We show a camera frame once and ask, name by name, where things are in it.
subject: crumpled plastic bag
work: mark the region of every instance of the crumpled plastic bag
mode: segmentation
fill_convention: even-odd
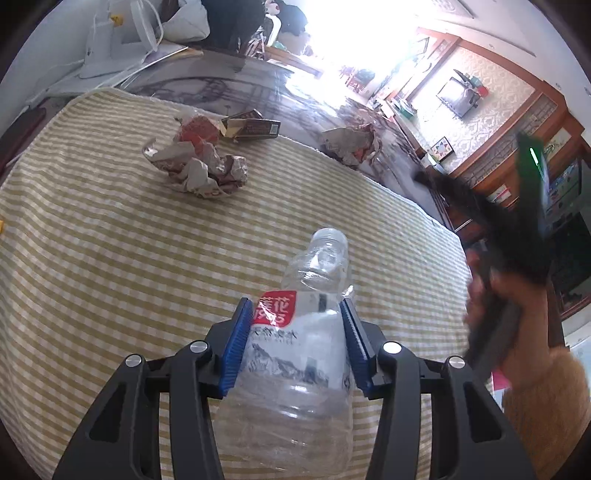
[[[246,159],[236,155],[220,156],[215,144],[219,130],[205,116],[182,120],[181,127],[168,147],[157,150],[155,138],[146,142],[144,157],[172,180],[170,187],[201,198],[230,195],[246,184]]]
[[[382,141],[372,124],[341,127],[322,134],[321,151],[348,167],[371,161],[382,151]]]
[[[162,24],[164,38],[175,43],[199,41],[209,36],[207,10],[200,0],[178,0],[179,9]]]

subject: crumpled paper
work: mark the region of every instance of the crumpled paper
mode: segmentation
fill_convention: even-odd
[[[372,124],[335,128],[322,135],[321,150],[348,167],[371,163],[382,150],[382,141]]]
[[[161,150],[149,139],[142,153],[157,169],[173,181],[170,187],[201,198],[230,195],[246,184],[246,159],[235,155],[220,156],[215,147],[219,131],[211,121],[198,115],[182,121],[173,142]]]

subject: clear plastic bottle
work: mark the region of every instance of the clear plastic bottle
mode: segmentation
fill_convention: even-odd
[[[323,228],[289,263],[282,290],[261,297],[241,373],[214,422],[220,453],[295,475],[345,470],[353,421],[338,302],[352,293],[348,267],[345,235]],[[290,296],[293,318],[278,313]]]

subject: white ceiling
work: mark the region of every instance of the white ceiling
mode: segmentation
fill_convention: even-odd
[[[571,113],[586,128],[583,137],[591,144],[591,83],[546,17],[528,0],[462,0],[462,3],[471,10],[474,19],[447,14],[437,18],[419,15],[419,23],[493,50],[560,90]]]

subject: checkered tablecloth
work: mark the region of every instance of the checkered tablecloth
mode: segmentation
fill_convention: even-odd
[[[359,314],[434,359],[466,345],[469,275],[458,238],[415,204],[287,138],[223,142],[248,185],[200,200],[169,189],[142,156],[172,139],[180,105],[99,90],[38,135],[0,189],[0,417],[42,478],[131,352],[171,355],[277,288],[323,226],[349,239]],[[167,402],[164,476],[172,477]],[[428,469],[424,403],[420,474]],[[381,405],[354,398],[355,447],[339,478],[363,478]],[[285,478],[222,458],[229,479]]]

